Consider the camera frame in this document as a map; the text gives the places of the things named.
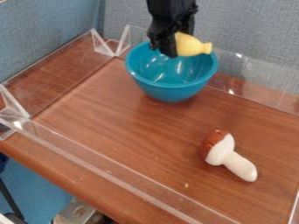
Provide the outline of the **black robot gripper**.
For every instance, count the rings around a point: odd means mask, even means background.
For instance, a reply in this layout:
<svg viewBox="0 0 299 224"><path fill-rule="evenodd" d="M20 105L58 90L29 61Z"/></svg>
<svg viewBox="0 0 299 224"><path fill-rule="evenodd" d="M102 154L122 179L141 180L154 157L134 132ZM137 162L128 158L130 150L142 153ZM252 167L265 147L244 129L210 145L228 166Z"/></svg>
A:
<svg viewBox="0 0 299 224"><path fill-rule="evenodd" d="M196 0L145 0L152 22L146 30L152 50L174 58L177 56L174 33L193 34Z"/></svg>

